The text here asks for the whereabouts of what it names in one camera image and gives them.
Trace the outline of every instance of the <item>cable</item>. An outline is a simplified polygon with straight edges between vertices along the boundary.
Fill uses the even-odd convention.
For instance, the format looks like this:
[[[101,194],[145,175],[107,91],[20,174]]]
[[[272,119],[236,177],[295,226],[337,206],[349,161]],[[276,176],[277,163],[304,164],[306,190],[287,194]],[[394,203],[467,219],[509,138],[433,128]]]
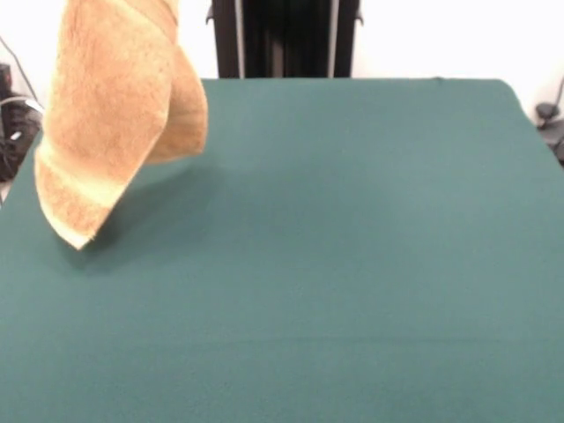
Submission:
[[[554,102],[556,106],[558,106],[560,104],[560,100],[562,100],[562,92],[564,92],[564,77],[562,77],[560,88],[558,89],[558,95],[556,96],[556,101]]]
[[[19,95],[19,96],[16,96],[16,97],[8,97],[7,99],[0,101],[0,110],[2,110],[2,106],[5,106],[6,104],[9,104],[9,103],[14,103],[16,101],[22,101],[27,106],[29,106],[30,108],[38,111],[42,115],[45,114],[45,109],[43,108],[43,106],[41,104],[39,104],[39,102],[37,100],[31,99],[29,97],[25,97],[25,96],[22,96],[22,95]]]
[[[33,89],[31,83],[29,82],[29,79],[27,78],[27,75],[24,72],[24,68],[22,67],[21,63],[19,62],[18,57],[13,52],[13,50],[10,48],[10,46],[8,46],[6,41],[4,41],[4,38],[2,38],[2,35],[0,35],[0,44],[2,44],[4,46],[4,48],[8,51],[8,53],[10,53],[10,56],[14,59],[14,62],[16,62],[16,65],[18,66],[19,73],[21,74],[24,81],[26,81],[27,89],[32,94],[35,101],[37,101],[37,104],[40,104],[39,99],[37,98],[37,94],[35,93],[35,90]]]

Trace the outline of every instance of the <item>green tablecloth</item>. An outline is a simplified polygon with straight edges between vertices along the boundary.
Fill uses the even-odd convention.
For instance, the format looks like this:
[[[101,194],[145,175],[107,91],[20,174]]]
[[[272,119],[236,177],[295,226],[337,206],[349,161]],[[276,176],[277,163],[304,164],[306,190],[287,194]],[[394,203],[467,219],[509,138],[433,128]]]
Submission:
[[[206,83],[83,253],[0,212],[0,421],[564,421],[564,175],[495,81]]]

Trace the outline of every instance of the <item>orange towel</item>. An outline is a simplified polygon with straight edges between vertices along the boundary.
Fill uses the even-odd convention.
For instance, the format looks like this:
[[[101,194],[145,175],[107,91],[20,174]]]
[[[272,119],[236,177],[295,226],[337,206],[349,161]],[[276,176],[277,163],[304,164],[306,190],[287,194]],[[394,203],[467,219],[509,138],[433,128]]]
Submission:
[[[35,152],[41,209],[76,249],[144,163],[202,152],[207,102],[177,43],[178,0],[68,0]]]

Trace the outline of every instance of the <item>table surface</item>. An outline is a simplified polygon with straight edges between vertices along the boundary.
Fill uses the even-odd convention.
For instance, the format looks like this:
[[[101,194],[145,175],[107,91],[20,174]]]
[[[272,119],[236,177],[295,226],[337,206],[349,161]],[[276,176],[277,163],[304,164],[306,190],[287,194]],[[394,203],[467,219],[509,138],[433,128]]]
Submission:
[[[78,253],[0,212],[0,421],[562,422],[564,175],[497,81],[205,83]]]

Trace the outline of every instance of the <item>black metal frame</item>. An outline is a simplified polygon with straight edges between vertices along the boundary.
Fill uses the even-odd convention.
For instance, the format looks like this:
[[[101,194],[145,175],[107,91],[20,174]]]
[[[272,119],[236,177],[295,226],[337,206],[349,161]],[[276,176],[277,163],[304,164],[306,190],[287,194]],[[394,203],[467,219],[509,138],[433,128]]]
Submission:
[[[338,11],[335,78],[350,78],[353,68],[354,30],[359,16],[360,0],[341,0]]]
[[[330,0],[241,0],[245,78],[326,78]],[[336,78],[351,76],[354,30],[360,0],[340,0],[335,51]],[[238,78],[235,0],[213,0],[219,77]]]
[[[213,0],[211,5],[220,78],[239,78],[237,15],[234,0]]]

